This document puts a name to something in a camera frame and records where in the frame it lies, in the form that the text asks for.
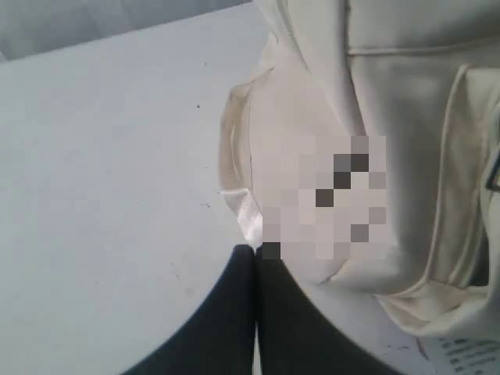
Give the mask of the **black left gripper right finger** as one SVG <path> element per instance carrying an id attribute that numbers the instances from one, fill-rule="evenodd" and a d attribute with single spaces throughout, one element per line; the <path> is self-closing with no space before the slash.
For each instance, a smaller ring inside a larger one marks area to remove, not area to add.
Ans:
<path id="1" fill-rule="evenodd" d="M 320 291 L 317 308 L 283 262 L 255 254 L 264 374 L 412 374 L 414 344 L 371 299 Z"/>

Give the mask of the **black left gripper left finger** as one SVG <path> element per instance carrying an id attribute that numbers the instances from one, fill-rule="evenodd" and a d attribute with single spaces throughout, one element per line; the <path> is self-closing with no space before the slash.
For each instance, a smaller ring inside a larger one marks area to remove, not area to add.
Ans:
<path id="1" fill-rule="evenodd" d="M 125 373 L 251 374 L 255 315 L 255 253 L 247 245 L 237 245 L 215 286 L 187 322 Z"/>

